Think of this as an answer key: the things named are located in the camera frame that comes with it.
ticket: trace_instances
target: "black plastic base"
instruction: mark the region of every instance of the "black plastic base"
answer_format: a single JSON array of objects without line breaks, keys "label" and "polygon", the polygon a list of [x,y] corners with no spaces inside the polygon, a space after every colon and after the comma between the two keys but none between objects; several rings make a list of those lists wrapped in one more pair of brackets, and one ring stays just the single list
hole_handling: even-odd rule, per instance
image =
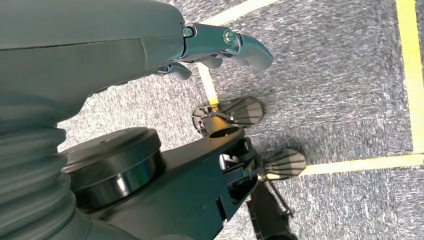
[{"label": "black plastic base", "polygon": [[192,121],[199,133],[209,136],[212,132],[208,131],[210,126],[206,125],[206,118],[218,116],[230,125],[248,128],[257,124],[263,115],[264,108],[259,100],[251,96],[243,96],[214,105],[198,107],[193,111]]}]

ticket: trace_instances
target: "floor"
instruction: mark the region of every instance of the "floor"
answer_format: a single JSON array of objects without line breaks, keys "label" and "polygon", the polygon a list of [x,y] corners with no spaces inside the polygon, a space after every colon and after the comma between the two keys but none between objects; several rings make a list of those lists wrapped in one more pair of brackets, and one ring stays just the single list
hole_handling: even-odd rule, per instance
[{"label": "floor", "polygon": [[[190,23],[252,0],[163,2]],[[247,131],[256,149],[295,148],[308,165],[378,158],[383,167],[384,157],[424,153],[413,142],[420,135],[411,125],[415,99],[407,88],[395,0],[257,2],[267,4],[226,26],[263,42],[274,56],[272,67],[257,72],[226,61],[210,71],[219,100],[250,95],[264,103],[264,119]],[[421,46],[423,8],[417,1]],[[190,114],[208,98],[199,70],[190,69],[187,81],[149,76],[93,95],[60,124],[68,137],[59,149],[134,126],[157,129],[162,150],[199,139]],[[295,210],[290,225],[300,240],[422,240],[423,181],[418,165],[306,175],[278,186]],[[255,239],[246,206],[217,239]]]}]

